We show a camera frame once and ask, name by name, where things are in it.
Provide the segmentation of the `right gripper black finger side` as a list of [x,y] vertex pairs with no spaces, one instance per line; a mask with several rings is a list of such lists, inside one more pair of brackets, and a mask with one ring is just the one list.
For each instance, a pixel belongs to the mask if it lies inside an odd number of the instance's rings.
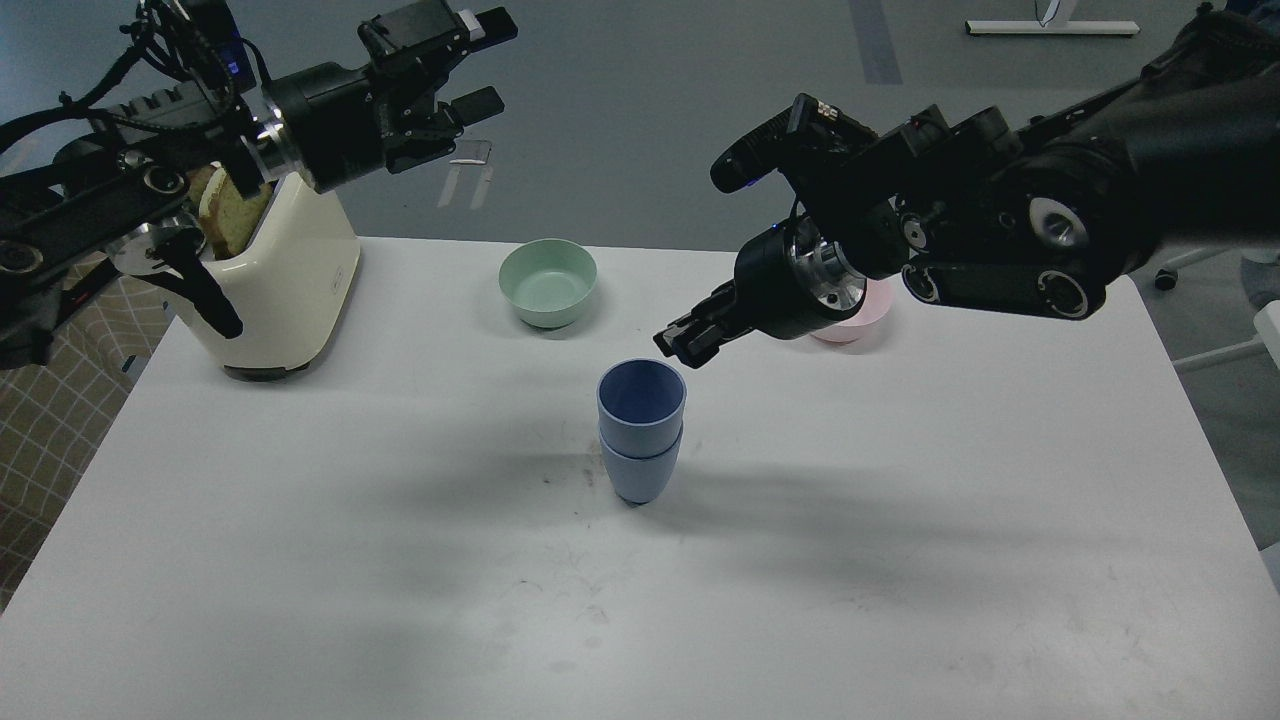
[[699,369],[740,336],[741,322],[727,311],[691,310],[657,332],[653,341],[664,357]]

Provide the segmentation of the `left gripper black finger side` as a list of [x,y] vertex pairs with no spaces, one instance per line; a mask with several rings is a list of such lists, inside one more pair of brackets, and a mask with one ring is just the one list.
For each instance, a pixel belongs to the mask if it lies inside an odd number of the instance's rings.
[[358,26],[358,38],[379,70],[407,70],[420,61],[430,70],[456,67],[462,58],[518,36],[503,6],[456,10],[447,1],[412,1]]
[[504,110],[502,96],[493,86],[486,86],[451,102],[439,102],[435,128],[444,136],[461,136],[468,127],[498,117]]

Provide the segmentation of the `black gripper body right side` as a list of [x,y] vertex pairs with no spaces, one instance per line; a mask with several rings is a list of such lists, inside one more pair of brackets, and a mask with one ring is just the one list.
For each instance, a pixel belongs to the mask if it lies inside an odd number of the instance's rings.
[[772,225],[736,254],[732,278],[700,301],[727,341],[751,332],[796,340],[852,318],[869,278],[815,225]]

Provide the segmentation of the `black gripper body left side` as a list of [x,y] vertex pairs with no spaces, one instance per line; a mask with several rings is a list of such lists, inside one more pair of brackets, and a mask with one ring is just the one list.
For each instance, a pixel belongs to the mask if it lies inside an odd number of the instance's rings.
[[325,61],[274,79],[265,99],[280,152],[317,193],[445,156],[463,124],[436,91],[465,54],[445,40],[375,51],[361,68]]

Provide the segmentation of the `black robot arm right side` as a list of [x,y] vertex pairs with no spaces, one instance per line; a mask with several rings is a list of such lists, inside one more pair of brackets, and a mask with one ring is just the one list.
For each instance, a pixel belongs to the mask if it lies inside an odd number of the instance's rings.
[[933,306],[1085,319],[1165,240],[1277,241],[1277,31],[1207,3],[1135,78],[1020,129],[928,106],[877,133],[800,94],[710,167],[724,193],[780,173],[791,211],[655,346],[700,368],[845,322],[892,277]]

